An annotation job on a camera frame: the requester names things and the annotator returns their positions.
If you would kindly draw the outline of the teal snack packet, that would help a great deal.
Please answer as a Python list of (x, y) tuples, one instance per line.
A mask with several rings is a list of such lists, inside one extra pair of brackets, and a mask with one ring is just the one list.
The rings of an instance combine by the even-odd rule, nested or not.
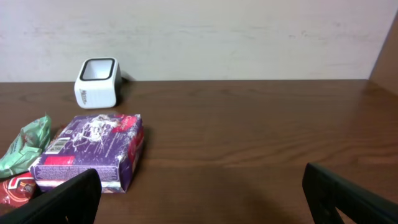
[(21, 128), (1, 158), (1, 178), (28, 171), (50, 143), (52, 119), (45, 115)]

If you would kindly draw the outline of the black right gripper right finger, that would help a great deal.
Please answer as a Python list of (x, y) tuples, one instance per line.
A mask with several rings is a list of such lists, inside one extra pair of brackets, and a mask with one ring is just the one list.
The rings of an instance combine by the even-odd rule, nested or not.
[(302, 188), (313, 221), (343, 223), (340, 212), (355, 223), (397, 223), (397, 204), (386, 200), (330, 170), (308, 163)]

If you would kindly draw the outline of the red-brown candy bar wrapper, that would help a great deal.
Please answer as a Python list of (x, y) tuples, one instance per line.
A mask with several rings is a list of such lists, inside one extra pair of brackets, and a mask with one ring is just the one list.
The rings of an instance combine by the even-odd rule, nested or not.
[(27, 203), (34, 195), (36, 188), (56, 187), (65, 182), (68, 178), (62, 172), (60, 175), (51, 174), (42, 180), (39, 173), (34, 169), (38, 166), (60, 166), (60, 157), (57, 153), (64, 148), (66, 140), (60, 139), (59, 135), (65, 128), (62, 126), (55, 134), (50, 137), (49, 145), (44, 149), (43, 153), (30, 165), (28, 171), (1, 178), (1, 203), (11, 206), (20, 207)]

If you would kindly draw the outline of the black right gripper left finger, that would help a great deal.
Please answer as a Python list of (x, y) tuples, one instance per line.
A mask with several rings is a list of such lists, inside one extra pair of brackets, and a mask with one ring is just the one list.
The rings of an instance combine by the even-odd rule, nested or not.
[(101, 198), (101, 182), (88, 169), (1, 216), (1, 223), (93, 223)]

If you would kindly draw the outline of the purple snack box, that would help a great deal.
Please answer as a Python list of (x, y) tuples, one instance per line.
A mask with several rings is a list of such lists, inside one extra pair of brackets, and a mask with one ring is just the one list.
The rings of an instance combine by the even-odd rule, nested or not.
[(95, 169), (104, 193), (125, 193), (143, 142), (138, 114), (76, 116), (30, 165), (29, 172), (45, 192)]

